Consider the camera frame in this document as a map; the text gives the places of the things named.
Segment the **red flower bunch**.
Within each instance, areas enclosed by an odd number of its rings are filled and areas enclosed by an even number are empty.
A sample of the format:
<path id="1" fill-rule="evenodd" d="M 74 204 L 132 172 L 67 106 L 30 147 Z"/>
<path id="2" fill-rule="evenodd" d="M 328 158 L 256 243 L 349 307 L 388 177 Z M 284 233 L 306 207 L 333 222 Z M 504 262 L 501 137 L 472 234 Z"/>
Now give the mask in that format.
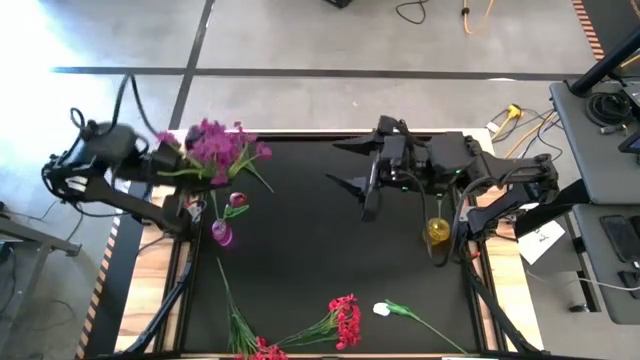
<path id="1" fill-rule="evenodd" d="M 287 360 L 287 354 L 277 345 L 255 335 L 234 300 L 222 262 L 216 259 L 223 281 L 229 327 L 228 347 L 236 360 Z"/>
<path id="2" fill-rule="evenodd" d="M 276 343 L 280 348 L 331 342 L 338 351 L 354 347 L 361 341 L 362 313 L 354 294 L 334 298 L 327 314 L 314 325 Z"/>

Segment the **black phone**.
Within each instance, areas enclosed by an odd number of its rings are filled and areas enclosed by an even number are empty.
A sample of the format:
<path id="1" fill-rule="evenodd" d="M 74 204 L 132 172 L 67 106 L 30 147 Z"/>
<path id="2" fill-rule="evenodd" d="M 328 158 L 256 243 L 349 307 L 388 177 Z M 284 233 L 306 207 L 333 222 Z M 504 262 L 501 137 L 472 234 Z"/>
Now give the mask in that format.
<path id="1" fill-rule="evenodd" d="M 603 216 L 600 223 L 621 262 L 640 262 L 640 237 L 627 218 Z"/>

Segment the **black tablet screen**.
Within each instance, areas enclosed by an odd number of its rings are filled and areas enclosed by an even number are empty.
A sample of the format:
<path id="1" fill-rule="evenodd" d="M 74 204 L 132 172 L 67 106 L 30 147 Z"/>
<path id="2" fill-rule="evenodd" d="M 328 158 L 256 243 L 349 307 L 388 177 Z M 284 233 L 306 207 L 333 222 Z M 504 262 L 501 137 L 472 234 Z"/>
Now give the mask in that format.
<path id="1" fill-rule="evenodd" d="M 621 153 L 640 154 L 640 130 L 623 141 L 618 150 Z"/>

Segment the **grey desk with pole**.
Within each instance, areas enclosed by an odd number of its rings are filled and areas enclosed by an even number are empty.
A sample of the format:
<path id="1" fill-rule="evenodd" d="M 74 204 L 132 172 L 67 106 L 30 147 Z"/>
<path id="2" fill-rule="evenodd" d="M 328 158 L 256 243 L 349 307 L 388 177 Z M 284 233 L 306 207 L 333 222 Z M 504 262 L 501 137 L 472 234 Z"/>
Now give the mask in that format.
<path id="1" fill-rule="evenodd" d="M 637 156 L 618 150 L 629 135 L 601 134 L 585 113 L 587 99 L 573 95 L 566 83 L 552 83 L 550 93 L 591 201 L 600 205 L 640 204 Z"/>

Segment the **grey table leg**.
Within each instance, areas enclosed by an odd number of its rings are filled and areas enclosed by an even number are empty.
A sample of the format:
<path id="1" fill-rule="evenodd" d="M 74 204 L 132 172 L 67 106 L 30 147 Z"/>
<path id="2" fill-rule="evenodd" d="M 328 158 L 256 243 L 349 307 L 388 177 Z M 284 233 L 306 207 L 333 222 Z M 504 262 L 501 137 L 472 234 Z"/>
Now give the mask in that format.
<path id="1" fill-rule="evenodd" d="M 80 244 L 48 235 L 3 216 L 0 216 L 0 235 L 6 235 L 25 242 L 39 243 L 49 249 L 64 251 L 68 256 L 77 256 L 82 248 Z"/>

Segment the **grey desk with phone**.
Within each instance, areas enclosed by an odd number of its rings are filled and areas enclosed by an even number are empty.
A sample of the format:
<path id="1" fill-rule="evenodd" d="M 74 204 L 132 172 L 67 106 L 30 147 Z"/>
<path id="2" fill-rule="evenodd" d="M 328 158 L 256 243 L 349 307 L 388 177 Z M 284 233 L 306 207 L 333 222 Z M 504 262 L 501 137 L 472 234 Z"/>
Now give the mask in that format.
<path id="1" fill-rule="evenodd" d="M 623 263 L 617 256 L 600 218 L 620 215 L 625 218 L 640 216 L 640 206 L 574 205 L 578 232 L 584 243 L 591 264 L 591 277 L 599 282 L 622 287 L 617 273 L 633 271 L 629 263 Z M 610 319 L 618 325 L 640 325 L 640 299 L 635 299 L 628 291 L 596 285 L 600 293 L 599 304 Z"/>

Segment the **purple glass vase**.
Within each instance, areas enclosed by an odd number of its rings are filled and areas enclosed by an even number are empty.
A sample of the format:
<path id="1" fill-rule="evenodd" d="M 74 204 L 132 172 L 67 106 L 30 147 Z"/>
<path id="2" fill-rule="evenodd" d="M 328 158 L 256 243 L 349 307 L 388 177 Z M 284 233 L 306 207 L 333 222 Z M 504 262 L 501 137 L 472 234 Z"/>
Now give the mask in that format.
<path id="1" fill-rule="evenodd" d="M 224 219 L 217 219 L 211 226 L 212 238 L 222 247 L 228 246 L 233 239 L 233 231 Z"/>

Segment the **pink tulip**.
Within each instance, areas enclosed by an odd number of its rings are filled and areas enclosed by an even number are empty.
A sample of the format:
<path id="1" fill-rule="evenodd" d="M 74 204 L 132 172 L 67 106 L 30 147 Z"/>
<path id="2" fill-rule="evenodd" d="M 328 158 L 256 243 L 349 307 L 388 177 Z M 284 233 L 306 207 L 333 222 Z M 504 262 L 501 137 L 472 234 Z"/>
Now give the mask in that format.
<path id="1" fill-rule="evenodd" d="M 233 192 L 225 205 L 222 220 L 237 217 L 250 208 L 248 196 L 241 192 Z"/>

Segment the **white paper sheet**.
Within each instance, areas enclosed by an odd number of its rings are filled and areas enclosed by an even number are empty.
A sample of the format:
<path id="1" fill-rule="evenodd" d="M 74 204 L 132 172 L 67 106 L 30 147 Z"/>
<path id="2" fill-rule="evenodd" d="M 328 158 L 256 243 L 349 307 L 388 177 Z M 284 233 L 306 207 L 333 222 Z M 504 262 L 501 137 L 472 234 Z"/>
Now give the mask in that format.
<path id="1" fill-rule="evenodd" d="M 519 253 L 528 264 L 533 265 L 564 234 L 565 230 L 558 222 L 548 222 L 532 232 L 517 238 Z"/>

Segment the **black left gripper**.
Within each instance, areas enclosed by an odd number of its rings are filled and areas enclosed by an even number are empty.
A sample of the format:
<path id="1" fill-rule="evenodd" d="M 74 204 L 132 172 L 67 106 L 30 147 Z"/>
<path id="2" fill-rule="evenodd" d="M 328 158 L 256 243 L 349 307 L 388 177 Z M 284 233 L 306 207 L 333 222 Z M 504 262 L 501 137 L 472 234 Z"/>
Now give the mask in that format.
<path id="1" fill-rule="evenodd" d="M 193 125 L 185 136 L 185 148 L 191 150 L 202 137 L 199 125 Z M 146 183 L 174 183 L 174 186 L 190 193 L 200 193 L 229 186 L 229 181 L 213 183 L 210 178 L 175 177 L 175 172 L 185 169 L 179 152 L 166 143 L 155 150 L 140 155 L 132 163 L 132 179 Z"/>

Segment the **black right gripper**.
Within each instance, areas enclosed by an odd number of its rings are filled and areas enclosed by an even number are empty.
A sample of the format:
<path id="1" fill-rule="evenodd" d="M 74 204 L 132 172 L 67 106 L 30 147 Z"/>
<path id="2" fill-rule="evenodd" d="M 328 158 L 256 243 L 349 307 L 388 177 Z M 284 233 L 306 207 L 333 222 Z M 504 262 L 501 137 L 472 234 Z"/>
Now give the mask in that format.
<path id="1" fill-rule="evenodd" d="M 392 173 L 385 169 L 381 160 L 381 151 L 384 139 L 387 136 L 403 135 L 406 137 L 406 148 L 403 164 Z M 404 120 L 383 115 L 380 117 L 377 128 L 371 133 L 359 137 L 339 140 L 333 146 L 353 153 L 374 155 L 371 171 L 367 179 L 357 177 L 343 179 L 335 175 L 326 174 L 326 177 L 345 189 L 349 194 L 363 202 L 362 217 L 365 222 L 372 222 L 382 205 L 381 190 L 384 187 L 400 189 L 402 192 L 416 192 L 421 201 L 423 220 L 426 220 L 426 161 L 428 158 L 426 143 L 416 138 L 410 131 Z"/>

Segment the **black pole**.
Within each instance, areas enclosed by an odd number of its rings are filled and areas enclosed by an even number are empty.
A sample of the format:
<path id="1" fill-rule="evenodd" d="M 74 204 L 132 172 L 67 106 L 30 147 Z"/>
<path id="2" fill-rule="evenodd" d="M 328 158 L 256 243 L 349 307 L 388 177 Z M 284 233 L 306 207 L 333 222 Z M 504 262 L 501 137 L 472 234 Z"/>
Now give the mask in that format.
<path id="1" fill-rule="evenodd" d="M 569 86 L 569 90 L 576 96 L 589 92 L 605 76 L 621 65 L 636 50 L 640 48 L 640 25 L 624 38 L 611 53 L 599 60 L 582 77 Z"/>

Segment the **yellow glass vase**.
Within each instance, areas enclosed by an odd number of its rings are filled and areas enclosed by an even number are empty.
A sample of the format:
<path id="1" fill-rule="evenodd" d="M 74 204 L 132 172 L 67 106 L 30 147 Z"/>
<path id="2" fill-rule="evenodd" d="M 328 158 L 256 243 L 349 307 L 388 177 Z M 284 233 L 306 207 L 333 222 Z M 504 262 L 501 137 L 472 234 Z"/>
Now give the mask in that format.
<path id="1" fill-rule="evenodd" d="M 427 240 L 431 246 L 448 241 L 450 236 L 451 227 L 445 219 L 434 217 L 427 222 Z"/>

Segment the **purple flower bunch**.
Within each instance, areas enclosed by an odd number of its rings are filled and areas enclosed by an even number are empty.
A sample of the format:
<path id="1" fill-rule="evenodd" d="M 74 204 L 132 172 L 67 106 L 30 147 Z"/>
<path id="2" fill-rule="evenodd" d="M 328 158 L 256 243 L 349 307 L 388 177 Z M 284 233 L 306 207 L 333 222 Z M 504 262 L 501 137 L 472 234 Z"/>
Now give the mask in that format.
<path id="1" fill-rule="evenodd" d="M 242 170 L 255 176 L 271 193 L 274 189 L 259 174 L 255 160 L 270 159 L 271 148 L 258 140 L 255 133 L 244 129 L 240 121 L 230 128 L 204 118 L 189 129 L 187 158 L 194 160 L 202 176 L 214 186 L 227 185 Z"/>
<path id="2" fill-rule="evenodd" d="M 199 179 L 210 178 L 213 183 L 230 181 L 229 170 L 237 158 L 231 134 L 224 127 L 200 128 L 202 137 L 191 150 L 185 148 L 185 138 L 180 139 L 174 132 L 162 131 L 156 135 L 159 145 L 166 143 L 177 150 L 185 163 L 185 169 L 175 172 L 175 177 L 195 175 Z"/>

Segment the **black support beam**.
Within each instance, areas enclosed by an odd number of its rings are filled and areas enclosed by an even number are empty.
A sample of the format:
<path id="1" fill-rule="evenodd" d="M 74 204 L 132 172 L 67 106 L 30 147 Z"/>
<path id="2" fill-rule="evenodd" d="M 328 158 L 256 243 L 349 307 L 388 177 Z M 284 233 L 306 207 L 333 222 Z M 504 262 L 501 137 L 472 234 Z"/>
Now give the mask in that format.
<path id="1" fill-rule="evenodd" d="M 567 213 L 574 205 L 588 204 L 589 202 L 590 198 L 584 181 L 578 179 L 561 190 L 551 203 L 538 205 L 518 217 L 514 224 L 515 235 L 517 238 L 524 236 Z"/>

